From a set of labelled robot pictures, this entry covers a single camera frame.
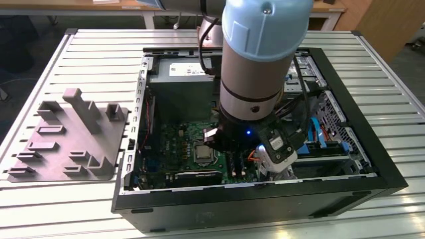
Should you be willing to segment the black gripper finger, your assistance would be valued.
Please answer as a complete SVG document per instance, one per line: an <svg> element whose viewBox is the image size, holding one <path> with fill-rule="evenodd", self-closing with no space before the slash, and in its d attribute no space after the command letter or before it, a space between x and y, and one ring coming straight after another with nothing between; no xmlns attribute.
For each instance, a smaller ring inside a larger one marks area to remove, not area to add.
<svg viewBox="0 0 425 239"><path fill-rule="evenodd" d="M216 133L217 128L204 128L202 129L202 137L204 137L204 145L208 147L216 146Z"/></svg>

